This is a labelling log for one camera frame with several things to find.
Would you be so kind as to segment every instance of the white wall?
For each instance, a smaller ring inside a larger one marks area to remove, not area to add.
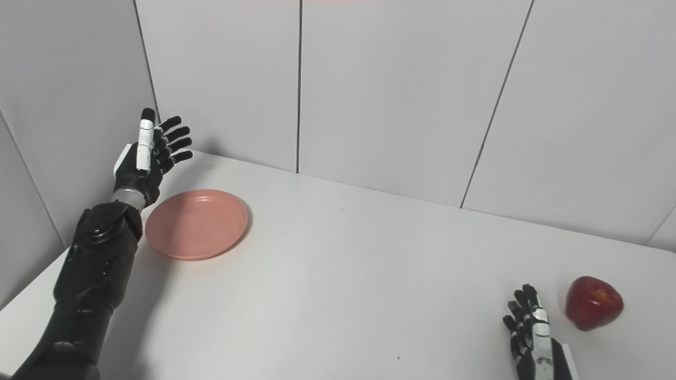
[[[194,148],[296,167],[298,1],[138,0],[161,118]]]
[[[134,3],[6,0],[0,54],[0,110],[68,245],[154,106]]]
[[[464,207],[645,244],[676,203],[674,16],[536,0]]]
[[[0,110],[0,308],[64,250]]]
[[[529,4],[305,1],[300,172],[460,206]]]

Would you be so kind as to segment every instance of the white table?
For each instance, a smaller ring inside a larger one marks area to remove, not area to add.
[[[671,252],[197,152],[160,201],[201,188],[244,200],[248,234],[200,262],[141,241],[104,380],[516,379],[501,317],[525,282],[582,380],[676,377]],[[0,373],[40,337],[62,260],[0,312]],[[618,320],[581,332],[565,319],[581,275],[619,290]]]

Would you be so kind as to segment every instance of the white thumb segment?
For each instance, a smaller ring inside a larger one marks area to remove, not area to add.
[[[155,125],[152,121],[142,119],[139,127],[139,146],[136,150],[136,169],[150,170],[150,151],[153,149],[153,131]]]
[[[550,335],[549,318],[543,308],[533,311],[533,362],[535,380],[554,380],[554,353]]]

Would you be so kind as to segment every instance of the pink plate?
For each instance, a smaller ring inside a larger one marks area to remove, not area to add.
[[[219,190],[192,190],[159,204],[148,216],[150,245],[180,260],[202,260],[225,252],[247,228],[244,203]]]

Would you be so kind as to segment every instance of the robotic hand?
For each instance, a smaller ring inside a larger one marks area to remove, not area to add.
[[[157,127],[153,126],[154,120],[155,111],[151,108],[144,109],[141,114],[139,142],[124,148],[114,169],[113,198],[125,201],[139,210],[158,200],[164,174],[177,163],[193,157],[192,151],[177,153],[193,143],[190,137],[186,137],[190,133],[188,126],[173,129],[181,124],[180,116],[173,116]]]
[[[54,287],[52,316],[11,380],[99,380],[105,332],[143,234],[141,210],[158,200],[162,177],[193,156],[177,152],[192,143],[187,126],[172,130],[180,117],[158,127],[154,120],[152,109],[143,110],[139,142],[127,145],[115,165],[112,200],[82,213]]]
[[[550,335],[549,318],[534,287],[514,291],[507,307],[514,315],[502,321],[510,331],[510,347],[519,380],[579,380],[570,349]]]

